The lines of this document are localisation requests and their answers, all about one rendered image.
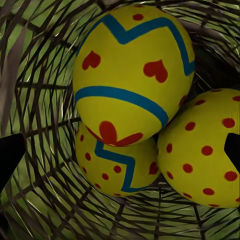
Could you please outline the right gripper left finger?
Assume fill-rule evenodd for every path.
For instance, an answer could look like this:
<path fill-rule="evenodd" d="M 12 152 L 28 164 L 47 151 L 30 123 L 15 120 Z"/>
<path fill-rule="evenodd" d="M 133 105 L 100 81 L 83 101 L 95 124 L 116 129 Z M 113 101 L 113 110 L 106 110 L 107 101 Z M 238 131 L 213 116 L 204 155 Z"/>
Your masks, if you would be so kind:
<path fill-rule="evenodd" d="M 0 139 L 0 193 L 26 152 L 22 133 Z"/>

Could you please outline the easter egg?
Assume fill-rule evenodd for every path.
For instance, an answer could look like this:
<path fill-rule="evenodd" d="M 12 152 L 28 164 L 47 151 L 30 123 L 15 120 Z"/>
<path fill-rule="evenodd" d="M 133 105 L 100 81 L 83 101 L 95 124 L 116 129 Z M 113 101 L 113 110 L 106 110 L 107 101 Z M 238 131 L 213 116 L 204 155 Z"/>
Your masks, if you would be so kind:
<path fill-rule="evenodd" d="M 226 154 L 228 133 L 240 135 L 240 88 L 193 94 L 160 131 L 156 155 L 177 193 L 203 207 L 240 207 L 240 173 Z"/>
<path fill-rule="evenodd" d="M 95 20 L 72 64 L 78 116 L 106 146 L 134 146 L 160 132 L 190 98 L 197 74 L 196 48 L 175 14 L 139 4 Z"/>
<path fill-rule="evenodd" d="M 160 175 L 160 132 L 134 146 L 111 147 L 92 135 L 81 121 L 75 136 L 76 161 L 88 182 L 108 197 L 127 197 L 149 187 Z"/>

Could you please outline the wicker basket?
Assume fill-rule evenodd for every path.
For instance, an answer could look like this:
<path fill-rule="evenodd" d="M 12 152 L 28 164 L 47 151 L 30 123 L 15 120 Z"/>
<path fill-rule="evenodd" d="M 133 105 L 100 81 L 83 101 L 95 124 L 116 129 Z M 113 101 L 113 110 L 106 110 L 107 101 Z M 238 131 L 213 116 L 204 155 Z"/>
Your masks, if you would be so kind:
<path fill-rule="evenodd" d="M 3 26 L 4 22 L 6 21 L 6 27 L 5 27 L 5 33 L 2 39 L 0 40 L 0 139 L 6 137 L 6 131 L 8 127 L 8 121 L 10 119 L 10 136 L 14 135 L 13 134 L 13 128 L 14 128 L 14 122 L 15 122 L 15 115 L 13 119 L 13 124 L 12 124 L 12 119 L 11 119 L 11 106 L 12 106 L 12 101 L 13 101 L 13 96 L 15 94 L 16 97 L 16 108 L 15 108 L 15 113 L 18 110 L 18 115 L 19 115 L 19 123 L 20 123 L 20 130 L 19 133 L 23 135 L 23 139 L 25 142 L 25 147 L 26 147 L 26 152 L 24 153 L 25 160 L 26 160 L 26 166 L 28 170 L 28 178 L 30 181 L 30 185 L 26 187 L 24 190 L 22 190 L 20 183 L 18 183 L 17 178 L 15 177 L 14 173 L 12 173 L 13 179 L 15 183 L 17 184 L 19 193 L 16 194 L 16 196 L 13 197 L 12 194 L 12 184 L 11 184 L 11 177 L 7 181 L 6 185 L 4 186 L 4 190 L 6 192 L 6 195 L 8 197 L 8 201 L 5 202 L 4 204 L 1 201 L 0 198 L 0 213 L 3 214 L 6 219 L 8 220 L 9 224 L 12 224 L 21 234 L 26 238 L 26 240 L 37 240 L 35 237 L 33 231 L 31 230 L 30 227 L 32 227 L 39 235 L 41 235 L 45 240 L 57 240 L 58 237 L 60 237 L 62 240 L 69 240 L 66 238 L 66 236 L 62 233 L 63 229 L 66 228 L 70 232 L 72 232 L 73 236 L 77 240 L 93 240 L 91 235 L 88 233 L 90 231 L 91 233 L 94 233 L 96 236 L 102 238 L 102 240 L 115 240 L 114 236 L 120 237 L 124 240 L 149 240 L 146 237 L 141 236 L 138 233 L 142 234 L 152 234 L 154 235 L 154 240 L 159 240 L 159 236 L 174 236 L 174 237 L 188 237 L 187 235 L 180 235 L 182 233 L 190 233 L 190 232 L 200 232 L 201 235 L 201 240 L 207 240 L 205 236 L 205 232 L 207 232 L 209 229 L 222 226 L 218 231 L 216 231 L 213 235 L 217 234 L 219 231 L 222 229 L 225 229 L 227 226 L 233 224 L 237 220 L 240 219 L 240 214 L 236 216 L 235 218 L 227 221 L 222 221 L 223 218 L 218 220 L 212 225 L 208 226 L 203 226 L 206 221 L 211 219 L 213 216 L 218 214 L 219 212 L 225 210 L 225 208 L 217 208 L 211 211 L 209 214 L 205 215 L 203 218 L 201 218 L 200 213 L 198 212 L 197 206 L 200 204 L 197 204 L 195 202 L 184 202 L 184 201 L 178 201 L 182 200 L 185 197 L 174 197 L 172 200 L 163 200 L 161 195 L 167 194 L 170 192 L 178 192 L 176 191 L 171 185 L 167 182 L 165 177 L 163 176 L 162 173 L 158 176 L 158 178 L 151 184 L 149 185 L 146 189 L 143 191 L 155 191 L 159 193 L 159 198 L 150 198 L 145 194 L 142 193 L 137 193 L 140 197 L 136 196 L 113 196 L 112 198 L 120 205 L 119 210 L 117 211 L 117 214 L 113 213 L 110 211 L 107 207 L 107 204 L 104 202 L 101 202 L 97 198 L 94 193 L 92 193 L 92 190 L 96 190 L 96 188 L 87 181 L 87 183 L 90 185 L 88 188 L 84 182 L 81 179 L 81 174 L 77 171 L 76 166 L 74 163 L 78 165 L 78 162 L 76 160 L 76 152 L 74 149 L 75 145 L 75 138 L 76 137 L 76 129 L 74 126 L 74 123 L 78 123 L 78 127 L 80 127 L 80 116 L 79 113 L 77 112 L 76 108 L 76 114 L 75 118 L 74 117 L 74 110 L 75 110 L 75 104 L 74 104 L 74 94 L 73 94 L 73 84 L 68 80 L 66 84 L 60 85 L 56 84 L 58 76 L 61 74 L 61 72 L 64 70 L 64 68 L 68 65 L 69 61 L 73 57 L 75 53 L 78 52 L 78 48 L 80 45 L 80 42 L 78 44 L 75 44 L 78 40 L 78 38 L 82 35 L 85 27 L 93 22 L 94 20 L 98 20 L 101 16 L 104 16 L 104 14 L 108 14 L 108 12 L 112 12 L 115 8 L 120 8 L 120 5 L 132 5 L 135 3 L 139 3 L 139 5 L 147 5 L 147 6 L 153 6 L 156 8 L 161 8 L 164 11 L 170 12 L 171 14 L 175 14 L 175 18 L 179 19 L 178 21 L 181 23 L 181 25 L 184 26 L 186 32 L 188 32 L 190 39 L 192 41 L 192 44 L 195 46 L 200 47 L 204 52 L 206 52 L 211 59 L 214 61 L 213 64 L 209 64 L 200 57 L 198 57 L 195 54 L 195 63 L 197 64 L 195 66 L 195 69 L 201 72 L 201 75 L 194 75 L 194 79 L 192 82 L 192 85 L 194 85 L 198 93 L 204 93 L 205 91 L 202 89 L 202 87 L 196 82 L 198 79 L 202 79 L 201 76 L 206 75 L 206 77 L 209 79 L 211 84 L 214 86 L 214 89 L 216 90 L 216 86 L 209 75 L 207 73 L 211 68 L 215 68 L 219 74 L 221 75 L 225 85 L 227 88 L 236 88 L 240 89 L 240 55 L 236 52 L 238 49 L 240 49 L 240 38 L 237 36 L 234 36 L 231 34 L 229 31 L 232 30 L 234 31 L 237 35 L 240 36 L 240 31 L 237 30 L 237 25 L 233 23 L 233 21 L 239 22 L 240 20 L 237 18 L 233 18 L 230 15 L 226 15 L 223 11 L 227 13 L 232 13 L 234 15 L 237 15 L 240 17 L 240 10 L 237 10 L 235 8 L 231 8 L 228 6 L 228 4 L 236 5 L 237 7 L 240 7 L 240 0 L 84 0 L 78 8 L 75 10 L 71 11 L 69 14 L 65 15 L 72 5 L 72 3 L 75 0 L 71 0 L 66 6 L 64 6 L 60 11 L 63 9 L 64 12 L 62 15 L 59 17 L 57 21 L 55 21 L 52 25 L 49 25 L 53 17 L 57 14 L 57 10 L 61 6 L 62 2 L 64 0 L 55 0 L 52 4 L 50 4 L 48 7 L 46 7 L 44 10 L 41 12 L 36 13 L 36 11 L 40 8 L 42 3 L 45 0 L 40 0 L 41 2 L 39 5 L 36 7 L 34 10 L 32 16 L 25 20 L 22 18 L 23 13 L 26 11 L 27 7 L 29 4 L 35 2 L 36 0 L 25 0 L 24 3 L 19 6 L 16 10 L 11 12 L 13 6 L 18 2 L 19 0 L 6 0 L 3 6 L 0 6 L 0 29 Z M 88 19 L 86 23 L 81 25 L 80 27 L 76 28 L 77 24 L 79 21 L 82 19 L 82 17 L 85 15 L 89 7 L 93 4 L 97 4 L 97 7 L 101 8 L 101 12 L 97 15 L 94 15 L 97 8 L 95 9 L 94 13 L 91 15 L 91 17 Z M 48 15 L 46 20 L 43 22 L 43 24 L 38 27 L 35 24 L 31 23 L 31 21 L 38 16 L 40 16 L 42 13 L 47 11 L 48 9 L 52 8 L 52 12 Z M 65 36 L 67 33 L 68 29 L 73 25 L 74 23 L 73 20 L 75 19 L 76 15 L 84 11 L 82 16 L 75 21 L 76 24 L 72 31 Z M 193 19 L 200 20 L 200 22 L 193 22 L 189 20 L 184 20 L 182 17 L 190 17 Z M 95 23 L 96 23 L 95 21 Z M 212 28 L 209 28 L 206 24 L 210 23 L 215 23 L 218 26 L 222 27 L 224 31 L 219 31 L 219 30 L 213 30 Z M 64 24 L 64 27 L 60 31 L 59 34 L 52 35 L 54 30 Z M 7 45 L 8 45 L 8 39 L 10 35 L 12 34 L 13 30 L 15 29 L 16 25 L 22 26 L 22 31 L 20 35 L 18 36 L 18 39 L 14 43 L 12 49 L 9 51 L 8 55 L 6 56 L 6 51 L 7 51 Z M 83 27 L 83 28 L 82 28 Z M 72 43 L 68 43 L 68 39 L 72 33 L 75 31 L 79 30 L 82 28 L 80 31 L 79 35 L 74 39 Z M 28 48 L 26 49 L 25 53 L 22 56 L 22 51 L 23 51 L 23 46 L 24 46 L 24 41 L 25 41 L 25 36 L 26 36 L 26 31 L 32 31 L 32 38 L 31 38 L 31 43 L 29 44 Z M 233 39 L 238 45 L 231 47 L 230 45 L 232 44 L 226 37 L 229 36 L 231 39 Z M 45 45 L 45 43 L 51 40 L 50 46 L 46 53 L 43 55 L 43 57 L 38 61 L 39 57 L 39 52 Z M 226 48 L 222 45 L 220 45 L 217 41 L 223 42 L 226 46 Z M 36 52 L 34 53 L 33 57 L 30 58 L 31 50 L 32 48 L 36 45 L 38 42 L 38 47 Z M 59 64 L 56 66 L 56 68 L 52 71 L 53 66 L 51 66 L 50 74 L 47 77 L 46 80 L 44 80 L 45 73 L 47 71 L 47 64 L 48 64 L 48 59 L 50 53 L 55 49 L 56 46 L 61 45 L 59 50 L 56 51 L 56 54 L 51 61 L 52 65 L 54 64 L 54 60 L 56 56 L 58 56 L 59 52 L 61 49 L 64 47 L 61 59 Z M 68 48 L 69 50 L 67 53 L 64 55 L 65 49 Z M 200 55 L 204 57 L 208 57 L 202 52 L 200 52 L 198 49 L 194 49 L 195 52 L 199 53 Z M 68 55 L 68 53 L 71 52 L 69 55 L 69 58 L 60 71 L 60 66 L 64 58 Z M 6 57 L 5 57 L 6 56 Z M 27 58 L 25 68 L 20 75 L 19 78 L 18 76 L 18 71 L 19 71 L 19 66 L 22 64 L 24 59 Z M 26 76 L 26 71 L 29 69 L 31 66 L 32 62 L 33 68 L 30 77 L 28 80 L 25 82 L 25 76 Z M 33 83 L 35 71 L 41 66 L 41 71 L 39 74 L 39 79 L 37 83 Z M 57 70 L 57 74 L 55 76 L 55 80 L 52 84 L 48 84 L 51 76 Z M 20 96 L 23 88 L 28 88 L 26 92 L 26 101 L 24 105 L 24 110 L 22 112 L 21 108 L 21 101 L 20 101 Z M 35 94 L 34 94 L 34 100 L 31 108 L 31 112 L 29 111 L 28 107 L 28 101 L 31 93 L 31 88 L 35 89 Z M 47 122 L 47 117 L 46 116 L 46 124 L 45 127 L 42 128 L 42 123 L 41 123 L 41 113 L 42 113 L 42 107 L 43 107 L 43 102 L 41 105 L 41 109 L 39 110 L 39 97 L 41 90 L 45 89 L 46 91 L 49 90 L 50 93 L 50 103 L 49 103 L 49 108 L 51 108 L 51 125 L 48 125 Z M 61 99 L 61 92 L 59 93 L 58 100 L 56 101 L 56 109 L 55 113 L 53 112 L 53 103 L 52 103 L 52 98 L 53 98 L 53 93 L 54 90 L 61 90 L 62 93 L 62 108 L 61 108 L 61 122 L 59 122 L 59 111 L 60 111 L 60 99 Z M 24 126 L 24 119 L 26 116 L 26 110 L 28 108 L 28 124 L 27 124 L 27 129 L 25 131 L 25 126 Z M 72 108 L 72 114 L 70 116 L 70 108 Z M 33 131 L 32 128 L 32 123 L 34 120 L 34 117 L 36 117 L 36 130 Z M 66 118 L 67 117 L 67 118 Z M 68 129 L 69 136 L 67 135 L 67 132 L 65 131 L 65 127 Z M 67 136 L 68 142 L 71 146 L 71 154 L 72 156 L 69 155 L 68 150 L 67 150 L 67 145 L 66 145 L 66 156 L 63 152 L 60 139 L 58 137 L 58 128 L 62 127 L 65 136 Z M 72 129 L 74 130 L 74 136 L 72 134 Z M 50 145 L 50 138 L 49 138 L 49 131 L 52 130 L 52 136 L 53 136 L 53 143 L 54 143 L 54 152 L 52 150 L 52 147 Z M 44 149 L 44 142 L 43 142 L 43 133 L 45 134 L 47 144 L 49 147 L 49 158 L 45 152 Z M 38 168 L 38 155 L 36 153 L 36 148 L 35 148 L 35 141 L 34 141 L 34 136 L 38 136 L 39 139 L 39 144 L 40 144 L 40 149 L 41 149 L 41 155 L 42 155 L 42 169 L 44 172 L 44 175 L 41 176 Z M 27 146 L 27 141 L 29 142 L 31 146 L 31 151 L 32 151 L 32 158 L 30 153 L 28 152 L 28 146 Z M 58 156 L 58 151 L 60 152 L 60 155 L 62 157 L 63 163 L 59 164 L 59 156 Z M 48 160 L 48 163 L 50 165 L 50 172 L 46 172 L 46 163 L 45 163 L 45 156 Z M 52 156 L 55 159 L 55 164 L 56 167 L 53 167 L 53 162 L 52 162 Z M 38 160 L 38 161 L 37 161 Z M 35 182 L 31 182 L 31 172 L 30 172 L 30 164 L 32 165 L 35 173 Z M 73 174 L 71 166 L 74 168 L 76 172 L 76 176 Z M 64 173 L 62 170 L 63 167 L 66 167 L 66 169 L 71 173 L 73 178 L 76 180 L 78 184 L 81 184 L 82 188 L 84 189 L 84 193 L 71 181 L 71 179 Z M 57 173 L 59 172 L 66 184 L 58 177 Z M 60 186 L 63 188 L 65 194 L 49 179 L 50 177 L 53 177 L 57 182 L 60 184 Z M 46 187 L 45 181 L 47 184 L 54 190 L 56 194 L 58 194 L 62 199 L 72 208 L 71 211 L 69 211 L 60 201 L 59 198 L 56 198 Z M 79 193 L 81 193 L 82 197 L 78 198 L 75 193 L 72 191 L 70 188 L 71 185 L 74 187 Z M 46 198 L 48 199 L 49 203 L 46 202 L 36 191 L 36 187 L 39 187 Z M 51 217 L 49 213 L 47 213 L 47 217 L 42 214 L 31 202 L 27 200 L 25 197 L 26 194 L 29 192 L 33 191 L 37 197 L 41 200 L 43 204 L 45 204 L 51 211 L 53 211 L 56 216 L 60 219 L 61 224 L 57 228 L 54 223 L 51 220 Z M 66 194 L 66 191 L 75 199 L 77 202 L 74 204 Z M 17 203 L 21 198 L 24 199 L 24 202 L 28 208 L 28 210 L 31 213 L 31 216 Z M 98 201 L 101 205 L 96 205 L 94 204 L 89 198 L 92 198 L 96 201 Z M 150 206 L 150 207 L 155 207 L 153 204 L 148 203 L 147 201 L 155 202 L 159 204 L 159 209 L 158 210 L 152 210 L 152 209 L 147 209 L 145 207 L 141 207 L 139 205 L 133 205 L 130 204 L 128 199 L 133 199 L 135 201 L 141 202 L 144 205 Z M 88 208 L 83 202 L 87 201 L 91 205 L 95 206 L 101 213 L 102 211 L 112 215 L 115 217 L 113 220 L 112 218 L 107 217 L 104 213 L 100 214 L 90 208 Z M 180 219 L 183 218 L 183 216 L 178 217 L 178 218 L 163 218 L 160 217 L 160 215 L 176 215 L 179 216 L 181 214 L 177 213 L 172 213 L 171 211 L 166 212 L 166 211 L 160 211 L 160 205 L 164 204 L 182 204 L 182 205 L 191 205 L 191 208 L 194 209 L 194 216 L 196 217 L 197 220 L 185 220 L 185 219 Z M 66 218 L 62 217 L 58 211 L 57 208 L 60 208 L 60 210 L 66 215 Z M 9 207 L 12 207 L 19 217 L 21 218 L 22 222 L 27 228 L 27 231 L 19 224 L 17 223 L 12 216 L 6 211 Z M 46 233 L 44 228 L 42 227 L 40 221 L 38 220 L 35 212 L 33 209 L 38 213 L 38 215 L 45 221 L 45 223 L 49 226 L 51 233 L 53 234 L 51 237 Z M 137 213 L 137 215 L 133 214 L 127 214 L 123 213 L 124 208 L 129 208 L 133 212 Z M 84 213 L 80 210 L 83 209 L 85 211 L 90 212 L 93 216 L 97 215 L 100 216 L 104 219 L 107 219 L 113 223 L 112 228 L 108 229 L 104 225 L 100 225 L 95 222 L 96 225 L 102 227 L 103 229 L 107 230 L 110 232 L 109 235 L 103 234 L 95 225 L 92 220 L 90 220 Z M 240 212 L 240 207 L 236 207 L 236 209 Z M 158 217 L 152 216 L 152 215 L 144 215 L 141 214 L 137 211 L 142 211 L 142 212 L 147 212 L 147 213 L 155 213 L 158 214 Z M 75 216 L 75 213 L 77 213 L 85 222 L 92 228 L 84 226 L 78 218 Z M 131 217 L 142 217 L 142 218 L 149 218 L 149 219 L 154 219 L 156 222 L 152 221 L 142 221 L 142 220 L 128 220 L 124 218 L 123 215 L 131 216 Z M 75 220 L 75 223 L 80 227 L 82 232 L 85 234 L 85 236 L 79 234 L 73 226 L 69 223 L 71 219 Z M 138 228 L 132 228 L 132 227 L 126 227 L 120 223 L 120 221 L 123 221 L 125 223 L 128 223 L 130 225 L 133 225 Z M 163 221 L 171 221 L 171 222 L 179 222 L 179 223 L 186 223 L 186 224 L 194 224 L 198 225 L 198 228 L 196 229 L 187 229 L 183 231 L 178 231 L 178 232 L 173 232 L 173 233 L 167 233 L 167 232 L 160 232 L 160 228 L 174 228 L 172 225 L 167 225 L 167 224 L 162 224 L 160 222 Z M 138 224 L 142 225 L 149 225 L 154 227 L 154 230 L 147 230 L 144 227 L 141 227 Z M 135 238 L 128 238 L 124 237 L 120 234 L 116 233 L 117 228 L 119 229 L 124 229 L 126 232 L 134 236 Z M 226 235 L 224 238 L 220 240 L 226 240 L 230 236 L 234 235 L 235 233 L 240 231 L 240 227 L 233 229 L 228 235 Z M 0 227 L 0 235 L 4 240 L 13 240 L 4 229 Z M 236 238 L 235 240 L 240 240 L 240 238 Z"/>

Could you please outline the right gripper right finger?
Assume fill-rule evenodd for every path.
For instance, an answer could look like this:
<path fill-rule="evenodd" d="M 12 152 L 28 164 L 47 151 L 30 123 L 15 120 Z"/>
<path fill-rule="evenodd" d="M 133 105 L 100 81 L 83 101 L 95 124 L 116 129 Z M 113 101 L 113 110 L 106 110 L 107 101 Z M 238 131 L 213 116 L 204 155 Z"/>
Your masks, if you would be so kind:
<path fill-rule="evenodd" d="M 224 151 L 240 173 L 240 134 L 227 134 Z"/>

